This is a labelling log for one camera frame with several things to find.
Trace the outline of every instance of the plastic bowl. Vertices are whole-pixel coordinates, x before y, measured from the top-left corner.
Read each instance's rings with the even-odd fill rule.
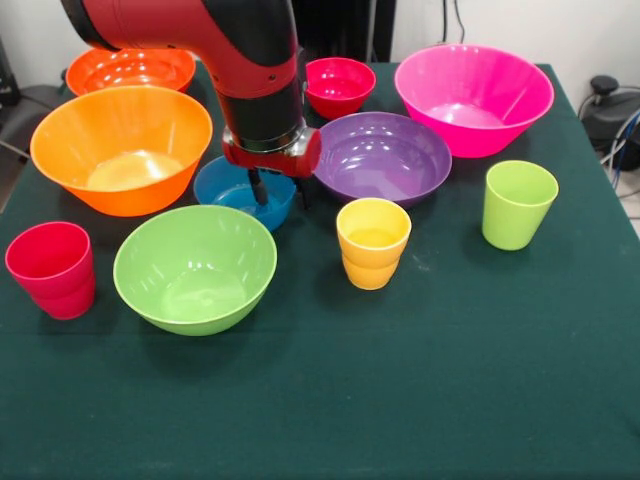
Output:
[[[433,128],[457,157],[504,149],[553,105],[551,81],[534,64],[476,45],[414,53],[395,75],[409,115]]]
[[[77,96],[124,85],[154,85],[185,92],[196,61],[181,49],[125,48],[111,52],[93,48],[69,66],[66,82]]]
[[[260,172],[269,194],[269,203],[260,206],[253,196],[247,170],[221,156],[206,164],[196,175],[193,192],[204,205],[226,205],[253,215],[270,231],[287,218],[296,186],[289,177]]]
[[[31,139],[43,175],[99,212],[156,212],[186,190],[213,134],[206,109],[162,87],[108,88],[50,113]]]
[[[357,112],[376,86],[373,70],[350,58],[320,58],[306,70],[309,103],[329,120]]]
[[[122,300],[153,325],[211,335],[242,320],[276,269],[269,231],[251,215],[218,205],[169,210],[124,241],[113,266]]]
[[[451,153],[430,128],[393,113],[355,113],[321,128],[315,176],[340,200],[377,197],[403,207],[438,188]]]

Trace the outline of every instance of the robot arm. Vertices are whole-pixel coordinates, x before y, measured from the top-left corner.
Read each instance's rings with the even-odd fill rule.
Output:
[[[257,168],[290,177],[313,173],[320,134],[302,116],[289,0],[61,1],[78,34],[95,47],[176,47],[198,55],[227,123],[225,155],[253,173],[252,183]]]

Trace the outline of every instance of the green tablecloth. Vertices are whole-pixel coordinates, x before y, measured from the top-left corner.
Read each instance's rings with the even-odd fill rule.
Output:
[[[395,67],[375,66],[366,110],[406,113]],[[316,185],[275,234],[262,302],[212,337],[164,333],[118,298],[112,261],[144,219],[100,215],[28,165],[0,247],[77,222],[98,293],[56,322],[2,269],[0,477],[640,478],[640,244],[544,69],[551,112],[499,155],[454,161],[411,211],[385,289],[346,280],[339,205]],[[215,121],[205,164],[223,122],[201,67],[190,93]],[[487,168],[512,158],[549,168],[560,195],[533,243],[504,253],[479,222]]]

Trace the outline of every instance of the orange bowl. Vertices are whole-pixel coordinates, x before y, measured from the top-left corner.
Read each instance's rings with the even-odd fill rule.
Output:
[[[184,93],[108,88],[47,115],[31,156],[43,175],[99,212],[132,217],[182,195],[212,135],[209,113]]]
[[[110,52],[93,48],[67,69],[66,81],[77,96],[125,85],[154,85],[185,92],[196,72],[186,50],[128,48]]]

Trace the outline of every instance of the red bowl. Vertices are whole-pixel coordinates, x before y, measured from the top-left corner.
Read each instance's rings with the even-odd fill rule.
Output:
[[[376,86],[376,74],[351,58],[320,58],[307,64],[307,98],[328,120],[355,113]]]
[[[77,96],[123,85],[153,85],[185,92],[196,72],[186,50],[126,48],[110,52],[91,49],[76,58],[66,81]]]

